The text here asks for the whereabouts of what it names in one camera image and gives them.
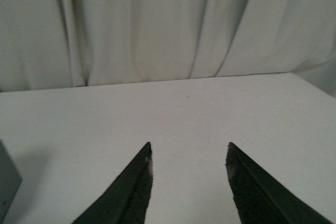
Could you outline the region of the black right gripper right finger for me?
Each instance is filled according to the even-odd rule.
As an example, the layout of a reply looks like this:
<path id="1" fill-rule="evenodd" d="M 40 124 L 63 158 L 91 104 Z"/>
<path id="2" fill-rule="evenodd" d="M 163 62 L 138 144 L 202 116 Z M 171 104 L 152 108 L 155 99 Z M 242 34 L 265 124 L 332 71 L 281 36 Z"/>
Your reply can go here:
<path id="1" fill-rule="evenodd" d="M 330 223 L 237 145 L 228 144 L 228 181 L 241 223 Z"/>

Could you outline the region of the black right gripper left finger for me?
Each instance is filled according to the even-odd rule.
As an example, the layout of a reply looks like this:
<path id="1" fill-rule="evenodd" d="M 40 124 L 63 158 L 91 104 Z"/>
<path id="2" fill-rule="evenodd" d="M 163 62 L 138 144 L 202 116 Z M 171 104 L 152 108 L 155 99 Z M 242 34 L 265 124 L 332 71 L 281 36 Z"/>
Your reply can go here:
<path id="1" fill-rule="evenodd" d="M 145 223 L 152 185 L 152 149 L 147 142 L 74 223 Z"/>

